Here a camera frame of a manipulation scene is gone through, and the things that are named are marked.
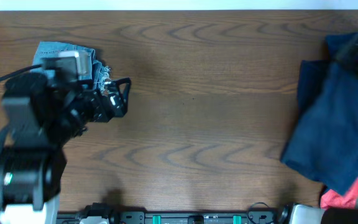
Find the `wooden table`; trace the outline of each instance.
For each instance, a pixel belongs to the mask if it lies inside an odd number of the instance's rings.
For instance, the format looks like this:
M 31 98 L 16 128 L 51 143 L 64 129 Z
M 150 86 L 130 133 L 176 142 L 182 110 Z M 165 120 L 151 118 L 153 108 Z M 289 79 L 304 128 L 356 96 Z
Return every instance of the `wooden table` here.
M 325 58 L 325 35 L 355 30 L 358 11 L 0 12 L 0 76 L 48 40 L 95 48 L 113 78 L 132 78 L 125 118 L 65 146 L 61 210 L 317 205 L 321 184 L 279 161 L 299 65 Z

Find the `navy fabric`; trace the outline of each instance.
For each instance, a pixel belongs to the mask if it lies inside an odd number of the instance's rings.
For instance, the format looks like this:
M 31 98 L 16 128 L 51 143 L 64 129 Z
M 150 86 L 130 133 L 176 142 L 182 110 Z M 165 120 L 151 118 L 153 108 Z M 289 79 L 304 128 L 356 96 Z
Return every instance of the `navy fabric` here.
M 330 55 L 354 34 L 326 37 Z M 336 62 L 302 62 L 300 118 L 281 162 L 344 195 L 358 177 L 358 78 Z

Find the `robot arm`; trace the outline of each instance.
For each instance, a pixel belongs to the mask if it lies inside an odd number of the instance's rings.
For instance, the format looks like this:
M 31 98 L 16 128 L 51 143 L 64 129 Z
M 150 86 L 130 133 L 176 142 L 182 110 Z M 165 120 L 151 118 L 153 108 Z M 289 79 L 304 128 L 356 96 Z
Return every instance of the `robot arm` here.
M 106 82 L 106 95 L 87 88 L 79 79 L 90 69 L 87 56 L 74 51 L 45 58 L 44 70 L 55 71 L 51 80 L 30 72 L 6 82 L 2 105 L 14 143 L 3 146 L 6 135 L 0 134 L 0 222 L 55 223 L 67 163 L 63 145 L 81 136 L 87 122 L 126 114 L 131 80 Z

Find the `pink fabric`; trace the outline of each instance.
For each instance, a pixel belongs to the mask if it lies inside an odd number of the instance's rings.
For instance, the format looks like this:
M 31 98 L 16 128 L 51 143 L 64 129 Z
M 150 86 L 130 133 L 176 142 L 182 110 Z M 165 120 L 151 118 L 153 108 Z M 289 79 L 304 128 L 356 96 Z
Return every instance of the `pink fabric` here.
M 345 196 L 341 196 L 334 190 L 328 190 L 321 197 L 320 207 L 323 209 L 334 208 L 354 208 L 358 198 L 358 178 L 352 187 L 346 192 Z

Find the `folded cloth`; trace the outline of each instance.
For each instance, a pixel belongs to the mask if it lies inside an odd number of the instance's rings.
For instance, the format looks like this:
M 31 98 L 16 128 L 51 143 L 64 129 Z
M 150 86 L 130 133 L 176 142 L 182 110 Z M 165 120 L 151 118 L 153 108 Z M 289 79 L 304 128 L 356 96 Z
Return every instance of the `folded cloth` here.
M 89 53 L 89 68 L 92 68 L 87 75 L 81 75 L 79 77 L 80 80 L 93 80 L 92 89 L 99 88 L 100 90 L 104 90 L 104 81 L 109 78 L 109 67 L 104 67 L 100 61 L 96 59 L 96 52 L 94 49 L 90 49 L 87 47 L 82 47 L 73 44 L 66 44 L 60 42 L 40 42 L 38 45 L 38 49 L 34 55 L 34 59 L 32 64 L 38 65 L 41 64 L 41 58 L 52 58 L 57 57 L 60 52 L 68 51 L 68 50 L 84 50 Z M 36 68 L 32 70 L 33 72 L 44 72 L 48 78 L 52 78 L 55 75 L 55 71 L 47 70 L 43 71 L 42 68 Z
M 330 55 L 352 36 L 327 36 Z M 336 62 L 302 62 L 298 102 L 281 162 L 344 195 L 358 177 L 358 78 Z

